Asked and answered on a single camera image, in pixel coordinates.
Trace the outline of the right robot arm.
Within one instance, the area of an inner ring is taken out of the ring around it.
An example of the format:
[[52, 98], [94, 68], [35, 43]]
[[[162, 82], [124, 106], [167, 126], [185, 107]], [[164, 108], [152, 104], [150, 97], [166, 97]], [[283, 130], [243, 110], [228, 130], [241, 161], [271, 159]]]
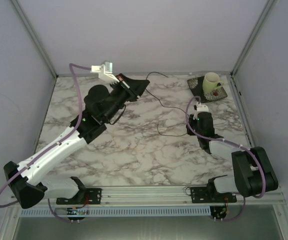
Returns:
[[200, 148], [207, 154], [232, 163], [231, 175], [213, 177], [208, 181], [214, 193], [260, 198], [278, 188], [279, 182], [265, 149], [260, 146], [247, 148], [216, 134], [211, 113], [190, 114], [186, 129], [188, 135], [197, 137]]

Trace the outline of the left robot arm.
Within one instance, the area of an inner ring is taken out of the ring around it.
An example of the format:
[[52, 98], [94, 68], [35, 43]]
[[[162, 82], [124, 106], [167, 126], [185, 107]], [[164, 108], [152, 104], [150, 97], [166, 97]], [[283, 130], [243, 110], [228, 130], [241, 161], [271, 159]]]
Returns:
[[112, 125], [112, 118], [127, 102], [135, 102], [142, 96], [150, 81], [131, 79], [118, 74], [111, 83], [112, 91], [98, 84], [90, 88], [84, 98], [83, 111], [70, 122], [60, 136], [20, 163], [8, 162], [4, 167], [17, 202], [29, 209], [44, 199], [56, 199], [58, 204], [83, 204], [88, 189], [78, 177], [51, 179], [46, 175], [69, 155], [85, 147]]

